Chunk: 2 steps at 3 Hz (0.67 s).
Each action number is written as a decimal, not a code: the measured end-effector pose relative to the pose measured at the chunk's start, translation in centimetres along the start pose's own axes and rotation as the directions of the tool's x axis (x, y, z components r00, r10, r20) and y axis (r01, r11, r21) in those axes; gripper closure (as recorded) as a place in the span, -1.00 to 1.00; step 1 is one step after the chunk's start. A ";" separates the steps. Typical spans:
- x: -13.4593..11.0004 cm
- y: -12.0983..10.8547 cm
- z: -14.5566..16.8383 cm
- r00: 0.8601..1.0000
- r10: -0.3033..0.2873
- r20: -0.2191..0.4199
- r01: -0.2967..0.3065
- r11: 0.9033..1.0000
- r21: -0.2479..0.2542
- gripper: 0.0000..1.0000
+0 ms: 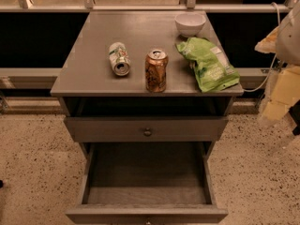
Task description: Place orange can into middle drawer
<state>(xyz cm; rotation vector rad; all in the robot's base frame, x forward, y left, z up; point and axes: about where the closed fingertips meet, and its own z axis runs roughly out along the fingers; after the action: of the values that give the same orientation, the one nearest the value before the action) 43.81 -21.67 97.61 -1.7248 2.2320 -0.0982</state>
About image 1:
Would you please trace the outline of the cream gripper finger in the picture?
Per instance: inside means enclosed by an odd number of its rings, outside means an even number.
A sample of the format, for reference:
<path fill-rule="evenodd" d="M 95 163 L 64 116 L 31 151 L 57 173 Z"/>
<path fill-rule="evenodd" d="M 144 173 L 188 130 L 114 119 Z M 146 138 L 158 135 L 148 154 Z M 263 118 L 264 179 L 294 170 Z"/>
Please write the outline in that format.
<path fill-rule="evenodd" d="M 260 122 L 277 122 L 300 100 L 300 66 L 272 72 L 259 107 Z"/>

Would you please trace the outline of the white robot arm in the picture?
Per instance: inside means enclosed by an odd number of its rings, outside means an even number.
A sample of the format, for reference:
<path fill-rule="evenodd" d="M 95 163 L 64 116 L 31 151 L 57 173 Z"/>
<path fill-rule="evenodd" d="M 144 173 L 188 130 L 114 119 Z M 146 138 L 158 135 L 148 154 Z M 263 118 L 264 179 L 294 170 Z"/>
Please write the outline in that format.
<path fill-rule="evenodd" d="M 262 118 L 278 121 L 300 100 L 300 2 L 278 27 L 257 43 L 255 50 L 274 53 L 287 64 L 277 75 L 271 95 L 262 108 Z"/>

